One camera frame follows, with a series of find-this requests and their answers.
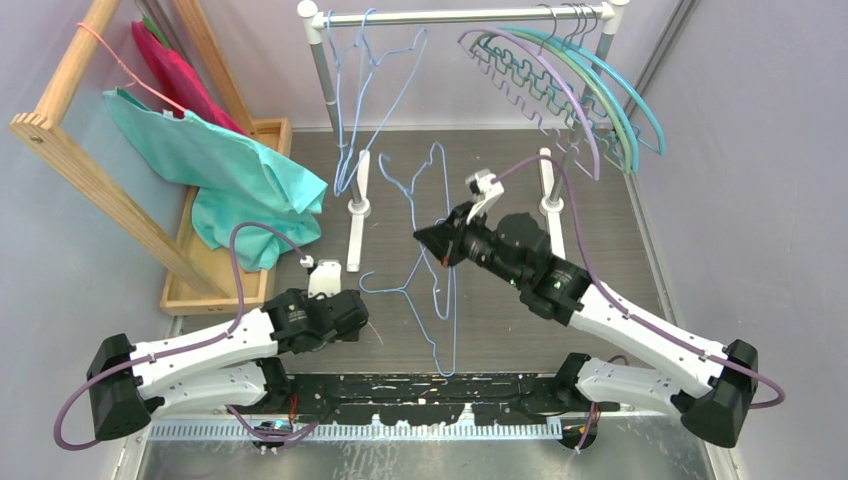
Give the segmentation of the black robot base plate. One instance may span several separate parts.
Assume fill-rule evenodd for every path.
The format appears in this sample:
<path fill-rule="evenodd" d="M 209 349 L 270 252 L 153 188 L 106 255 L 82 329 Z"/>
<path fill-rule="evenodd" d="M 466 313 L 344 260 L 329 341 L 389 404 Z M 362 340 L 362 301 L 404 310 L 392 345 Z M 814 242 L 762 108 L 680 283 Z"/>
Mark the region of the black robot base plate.
<path fill-rule="evenodd" d="M 573 414 L 598 422 L 619 404 L 592 407 L 565 391 L 558 378 L 535 372 L 431 374 L 288 374 L 268 361 L 263 395 L 251 405 L 227 402 L 241 416 L 280 415 L 323 425 L 455 425 L 470 411 L 476 426 L 540 424 Z"/>

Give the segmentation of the purple plastic hanger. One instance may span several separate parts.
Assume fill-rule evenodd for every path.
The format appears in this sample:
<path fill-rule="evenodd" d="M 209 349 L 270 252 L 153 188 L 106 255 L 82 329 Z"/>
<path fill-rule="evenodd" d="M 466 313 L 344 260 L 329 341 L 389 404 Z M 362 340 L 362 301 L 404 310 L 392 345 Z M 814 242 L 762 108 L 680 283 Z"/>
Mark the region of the purple plastic hanger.
<path fill-rule="evenodd" d="M 574 92 L 558 68 L 565 66 L 587 87 L 604 90 L 605 85 L 596 80 L 594 70 L 573 59 L 575 51 L 570 44 L 554 33 L 545 35 L 512 27 L 479 28 L 463 32 L 457 43 L 462 44 L 468 36 L 473 41 L 463 47 L 467 56 L 477 62 L 484 75 L 520 108 L 526 119 L 555 140 L 562 153 L 580 153 L 578 141 L 565 140 L 564 133 L 574 128 L 582 132 L 593 164 L 578 168 L 590 178 L 599 179 L 603 156 L 584 111 L 586 99 Z"/>

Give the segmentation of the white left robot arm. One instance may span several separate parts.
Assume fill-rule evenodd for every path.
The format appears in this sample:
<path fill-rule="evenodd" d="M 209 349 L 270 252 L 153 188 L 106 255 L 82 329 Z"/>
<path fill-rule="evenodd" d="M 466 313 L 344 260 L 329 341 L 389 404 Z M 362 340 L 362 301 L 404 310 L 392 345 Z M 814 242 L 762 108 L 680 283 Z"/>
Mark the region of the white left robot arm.
<path fill-rule="evenodd" d="M 239 320 L 190 334 L 137 344 L 110 336 L 86 372 L 94 436 L 108 441 L 140 430 L 167 408 L 167 390 L 223 367 L 357 341 L 368 319 L 357 290 L 310 297 L 290 288 Z"/>

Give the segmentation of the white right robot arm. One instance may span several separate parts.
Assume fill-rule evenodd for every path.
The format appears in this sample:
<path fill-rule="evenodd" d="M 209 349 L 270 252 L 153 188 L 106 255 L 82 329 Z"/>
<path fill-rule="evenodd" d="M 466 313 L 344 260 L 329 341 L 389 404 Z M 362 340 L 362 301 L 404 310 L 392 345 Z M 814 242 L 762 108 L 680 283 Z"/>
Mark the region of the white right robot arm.
<path fill-rule="evenodd" d="M 556 256 L 549 234 L 528 213 L 503 217 L 496 229 L 472 205 L 418 229 L 414 238 L 445 267 L 468 260 L 506 281 L 544 320 L 601 338 L 645 362 L 615 365 L 570 353 L 554 377 L 553 394 L 567 410 L 618 403 L 661 412 L 701 440 L 737 445 L 758 382 L 758 352 L 692 335 L 632 304 L 589 272 Z"/>

